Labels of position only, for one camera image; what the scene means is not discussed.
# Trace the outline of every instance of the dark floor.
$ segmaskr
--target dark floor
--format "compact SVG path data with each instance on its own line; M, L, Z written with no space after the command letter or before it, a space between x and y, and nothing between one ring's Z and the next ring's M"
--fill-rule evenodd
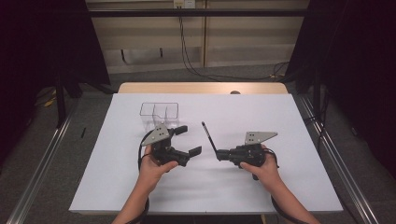
M273 66L235 66L196 69L200 75L217 75L243 77L227 78L212 77L221 81L276 81L276 78L263 78L273 74ZM193 75L185 69L147 72L136 74L112 75L112 85L117 90L126 81L213 81L207 77ZM109 223L114 216L82 216L68 211L73 200L93 146L99 134L106 111L111 102L111 95L105 95L90 86L81 84L84 94L80 99L70 99L66 96L67 107L77 104L76 114L72 117L67 132L53 161L46 173L46 178L35 196L34 202L24 220L24 223ZM294 93L297 106L301 108L299 95L295 94L294 84L288 83L290 93ZM37 99L38 103L46 101L48 95ZM12 210L23 194L35 168L40 163L47 146L54 134L57 124L57 108L54 105L44 107L38 105L30 126L23 133L19 143L12 150L4 163L0 176L0 223L6 223ZM364 139L360 139L352 131L352 124L340 111L336 102L330 100L327 109L326 129L337 146L347 168L352 173L362 193L371 205L379 223L395 223L396 220L396 181L388 174L383 166L371 154ZM310 124L307 125L316 144L318 137ZM335 170L323 146L320 155L328 174L342 201L350 209L335 214L316 214L322 223L363 223L359 211L354 206L343 181ZM266 216L267 223L283 223L276 215ZM212 217L212 223L237 223L238 218ZM242 217L247 223L255 217ZM175 223L209 223L202 217L180 217Z

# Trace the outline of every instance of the transparent box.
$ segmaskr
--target transparent box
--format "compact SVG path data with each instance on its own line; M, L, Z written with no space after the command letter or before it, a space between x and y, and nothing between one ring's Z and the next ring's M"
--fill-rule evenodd
M178 127L178 103L143 103L140 118L146 131L151 131L160 123L167 128Z

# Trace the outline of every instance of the beige wall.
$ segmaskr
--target beige wall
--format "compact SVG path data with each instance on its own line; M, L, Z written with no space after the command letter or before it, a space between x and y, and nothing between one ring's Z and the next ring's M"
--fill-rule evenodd
M306 8L309 1L212 0L207 6L204 2L196 0L196 6L293 9ZM88 8L173 8L173 1L87 0L87 5ZM92 18L92 21L110 74L184 67L178 18ZM278 17L183 18L183 26L193 66L222 66L288 61L302 21L303 18ZM166 52L161 59L159 48ZM120 49L124 49L127 64L120 59Z

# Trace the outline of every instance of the electrical outlet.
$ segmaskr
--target electrical outlet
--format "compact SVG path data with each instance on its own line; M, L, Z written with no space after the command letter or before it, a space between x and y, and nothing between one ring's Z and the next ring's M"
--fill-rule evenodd
M184 0L174 0L174 8L184 8Z
M184 8L195 8L195 0L184 0Z

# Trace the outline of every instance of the black backdrop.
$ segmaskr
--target black backdrop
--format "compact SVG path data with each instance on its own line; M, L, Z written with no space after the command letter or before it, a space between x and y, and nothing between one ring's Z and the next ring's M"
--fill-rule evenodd
M2 163L34 113L36 94L56 76L77 97L82 79L109 84L85 1L1 1L0 74Z
M311 0L309 7L333 10L334 16L304 19L287 77L304 92L317 72L375 157L396 177L396 3Z

